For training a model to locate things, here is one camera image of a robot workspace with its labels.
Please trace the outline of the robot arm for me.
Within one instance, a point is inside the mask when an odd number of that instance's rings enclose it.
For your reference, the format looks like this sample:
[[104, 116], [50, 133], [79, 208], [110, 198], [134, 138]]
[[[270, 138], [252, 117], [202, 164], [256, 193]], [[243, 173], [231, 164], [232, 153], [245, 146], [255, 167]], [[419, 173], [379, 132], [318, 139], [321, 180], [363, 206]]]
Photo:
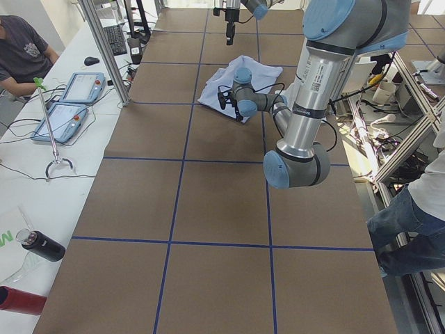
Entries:
[[264, 156], [267, 182], [276, 189], [313, 186], [330, 171], [326, 149], [315, 138], [328, 104], [343, 90], [346, 61], [358, 56], [387, 54], [407, 40], [410, 1], [311, 1], [302, 30], [307, 62], [292, 107], [281, 95], [256, 93], [251, 71], [236, 71], [229, 100], [242, 116], [265, 111], [282, 138]]
[[262, 19], [268, 9], [274, 6], [276, 3], [282, 3], [282, 1], [264, 1], [264, 0], [227, 0], [219, 1], [218, 5], [214, 7], [213, 14], [219, 15], [220, 11], [225, 14], [226, 25], [226, 45], [233, 45], [234, 36], [236, 33], [236, 24], [240, 23], [240, 11], [241, 6], [244, 6], [251, 16], [257, 20]]

